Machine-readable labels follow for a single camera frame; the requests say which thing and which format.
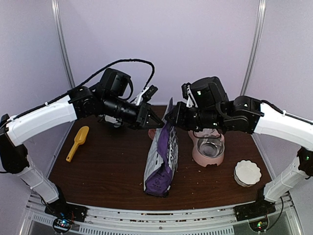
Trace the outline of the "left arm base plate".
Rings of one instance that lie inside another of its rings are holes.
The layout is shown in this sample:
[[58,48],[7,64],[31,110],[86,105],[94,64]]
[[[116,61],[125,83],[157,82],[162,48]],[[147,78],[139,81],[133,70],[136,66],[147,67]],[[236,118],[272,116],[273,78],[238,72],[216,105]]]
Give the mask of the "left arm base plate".
[[51,204],[48,204],[43,200],[42,203],[45,205],[45,213],[69,221],[84,222],[88,211],[87,207],[69,203],[66,203],[65,208],[62,209],[55,209]]

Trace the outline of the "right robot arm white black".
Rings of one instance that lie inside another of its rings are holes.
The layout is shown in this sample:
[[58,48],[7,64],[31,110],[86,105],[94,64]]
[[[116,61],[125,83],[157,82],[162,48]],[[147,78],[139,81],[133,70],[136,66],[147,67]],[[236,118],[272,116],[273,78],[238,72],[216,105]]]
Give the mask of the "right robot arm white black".
[[251,204],[251,212],[261,216],[285,192],[313,175],[313,123],[280,110],[266,100],[239,96],[229,100],[220,79],[201,78],[182,85],[186,103],[178,102],[165,119],[186,131],[203,129],[241,131],[274,136],[298,144],[300,149],[290,166],[267,183],[263,196]]

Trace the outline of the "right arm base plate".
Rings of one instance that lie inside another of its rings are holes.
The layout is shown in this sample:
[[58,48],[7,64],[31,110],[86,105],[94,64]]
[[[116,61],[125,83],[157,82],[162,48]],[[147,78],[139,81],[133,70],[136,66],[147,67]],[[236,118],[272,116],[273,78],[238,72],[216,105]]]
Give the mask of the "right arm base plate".
[[248,203],[234,207],[237,221],[250,220],[257,217],[266,216],[269,213],[276,212],[273,203]]

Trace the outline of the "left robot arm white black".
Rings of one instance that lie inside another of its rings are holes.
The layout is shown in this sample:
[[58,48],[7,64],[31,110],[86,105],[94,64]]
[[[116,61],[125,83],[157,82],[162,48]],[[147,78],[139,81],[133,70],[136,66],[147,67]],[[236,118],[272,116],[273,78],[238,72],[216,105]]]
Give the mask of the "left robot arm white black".
[[109,116],[129,124],[129,128],[156,129],[164,122],[148,101],[157,87],[146,86],[130,103],[123,94],[132,87],[131,77],[115,69],[105,69],[100,81],[90,88],[79,86],[33,110],[17,116],[3,115],[0,121],[0,160],[5,171],[19,176],[37,192],[59,217],[70,213],[61,189],[34,166],[24,142],[31,137],[67,122],[91,115]]

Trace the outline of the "yellow plastic scoop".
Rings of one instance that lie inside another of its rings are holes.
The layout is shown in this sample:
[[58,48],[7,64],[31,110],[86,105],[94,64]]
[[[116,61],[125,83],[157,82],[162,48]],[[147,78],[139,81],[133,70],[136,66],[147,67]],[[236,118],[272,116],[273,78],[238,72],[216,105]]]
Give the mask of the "yellow plastic scoop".
[[78,147],[85,143],[88,132],[89,132],[88,126],[83,126],[78,130],[78,132],[74,138],[73,146],[71,147],[71,149],[70,149],[70,151],[66,157],[67,162],[69,162],[69,163],[71,162],[71,160],[73,159],[73,156],[74,156],[75,152],[77,151]]

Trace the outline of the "purple pet food bag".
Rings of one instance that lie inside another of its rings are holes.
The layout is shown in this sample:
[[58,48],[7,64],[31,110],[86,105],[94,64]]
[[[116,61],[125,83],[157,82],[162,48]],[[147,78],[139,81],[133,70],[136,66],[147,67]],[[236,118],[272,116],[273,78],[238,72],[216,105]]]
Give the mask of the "purple pet food bag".
[[157,197],[168,196],[179,158],[177,130],[165,117],[162,120],[164,126],[156,129],[143,178],[144,192]]

